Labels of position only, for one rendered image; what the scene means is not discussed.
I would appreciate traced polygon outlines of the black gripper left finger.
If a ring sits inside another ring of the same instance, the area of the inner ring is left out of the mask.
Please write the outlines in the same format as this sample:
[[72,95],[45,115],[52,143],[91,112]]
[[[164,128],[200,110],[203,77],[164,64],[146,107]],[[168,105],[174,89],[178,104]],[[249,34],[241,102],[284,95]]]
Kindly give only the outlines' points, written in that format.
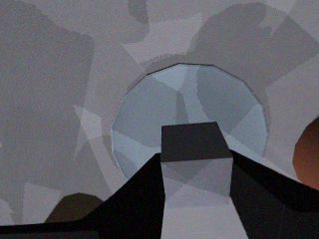
[[75,221],[0,226],[0,239],[160,239],[164,202],[156,153],[90,214]]

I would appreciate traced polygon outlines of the brown cylinder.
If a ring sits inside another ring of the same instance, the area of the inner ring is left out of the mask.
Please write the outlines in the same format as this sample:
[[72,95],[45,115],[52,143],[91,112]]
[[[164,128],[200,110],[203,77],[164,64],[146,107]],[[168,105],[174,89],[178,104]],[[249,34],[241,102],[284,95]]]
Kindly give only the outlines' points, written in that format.
[[297,178],[319,190],[319,116],[306,126],[296,142],[292,164]]

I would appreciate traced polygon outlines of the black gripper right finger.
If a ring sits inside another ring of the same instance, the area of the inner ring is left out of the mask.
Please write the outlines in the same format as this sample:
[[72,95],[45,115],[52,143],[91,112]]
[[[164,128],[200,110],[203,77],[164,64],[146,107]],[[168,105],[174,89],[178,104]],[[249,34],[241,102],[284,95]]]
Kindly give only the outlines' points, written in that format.
[[230,198],[248,239],[319,239],[319,190],[230,151]]

